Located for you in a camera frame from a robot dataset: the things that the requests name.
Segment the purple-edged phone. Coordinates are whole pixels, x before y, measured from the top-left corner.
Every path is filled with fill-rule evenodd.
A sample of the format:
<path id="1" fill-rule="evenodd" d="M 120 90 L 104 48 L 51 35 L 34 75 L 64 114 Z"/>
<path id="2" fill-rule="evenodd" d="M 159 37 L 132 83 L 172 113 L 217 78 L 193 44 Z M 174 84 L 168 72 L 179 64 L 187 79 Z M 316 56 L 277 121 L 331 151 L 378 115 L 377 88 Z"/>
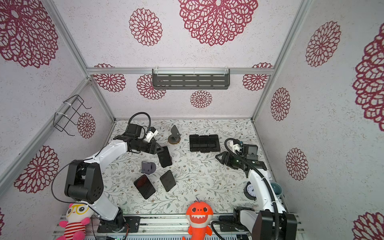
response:
<path id="1" fill-rule="evenodd" d="M 211 152 L 220 152 L 220 141 L 218 135 L 209 135 L 209 150 Z"/>

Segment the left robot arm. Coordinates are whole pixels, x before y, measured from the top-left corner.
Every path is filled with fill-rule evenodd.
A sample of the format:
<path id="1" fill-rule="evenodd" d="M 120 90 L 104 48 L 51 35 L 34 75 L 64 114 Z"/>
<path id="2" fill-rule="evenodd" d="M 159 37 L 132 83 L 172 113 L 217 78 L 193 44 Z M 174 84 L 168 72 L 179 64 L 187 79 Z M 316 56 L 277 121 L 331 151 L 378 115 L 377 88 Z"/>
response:
<path id="1" fill-rule="evenodd" d="M 112 140 L 87 159 L 71 162 L 64 188 L 65 195 L 88 204 L 101 220 L 121 224 L 124 220 L 123 212 L 104 194 L 102 173 L 112 162 L 130 150 L 130 143 Z"/>

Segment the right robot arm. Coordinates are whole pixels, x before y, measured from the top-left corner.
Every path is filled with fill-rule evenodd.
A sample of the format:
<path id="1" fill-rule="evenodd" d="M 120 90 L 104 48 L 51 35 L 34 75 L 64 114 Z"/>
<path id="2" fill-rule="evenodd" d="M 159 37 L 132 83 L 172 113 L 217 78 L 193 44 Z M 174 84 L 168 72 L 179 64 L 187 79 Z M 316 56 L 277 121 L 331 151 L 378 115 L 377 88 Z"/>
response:
<path id="1" fill-rule="evenodd" d="M 256 155 L 246 154 L 245 157 L 242 159 L 229 152 L 215 156 L 221 164 L 245 172 L 248 181 L 244 194 L 256 201 L 260 209 L 236 207 L 232 217 L 219 217 L 211 226 L 219 225 L 222 232 L 248 231 L 252 240 L 295 240 L 297 218 L 279 201 L 268 178 L 267 166 Z"/>

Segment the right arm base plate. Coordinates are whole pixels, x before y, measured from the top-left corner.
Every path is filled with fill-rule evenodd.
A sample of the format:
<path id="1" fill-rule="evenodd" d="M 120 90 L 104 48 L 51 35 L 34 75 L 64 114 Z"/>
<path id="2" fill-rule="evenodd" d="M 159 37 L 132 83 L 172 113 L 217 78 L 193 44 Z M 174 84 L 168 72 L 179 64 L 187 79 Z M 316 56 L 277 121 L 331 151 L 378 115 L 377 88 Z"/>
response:
<path id="1" fill-rule="evenodd" d="M 248 232 L 249 230 L 236 222 L 233 216 L 219 216 L 219 224 L 221 232 Z"/>

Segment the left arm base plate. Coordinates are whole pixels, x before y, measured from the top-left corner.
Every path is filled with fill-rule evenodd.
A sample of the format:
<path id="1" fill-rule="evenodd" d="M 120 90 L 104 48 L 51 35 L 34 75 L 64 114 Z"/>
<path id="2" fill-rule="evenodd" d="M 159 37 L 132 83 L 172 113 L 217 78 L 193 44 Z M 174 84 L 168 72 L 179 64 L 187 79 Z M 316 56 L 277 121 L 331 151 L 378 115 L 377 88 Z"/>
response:
<path id="1" fill-rule="evenodd" d="M 141 217 L 120 216 L 117 220 L 100 220 L 97 233 L 137 233 Z"/>

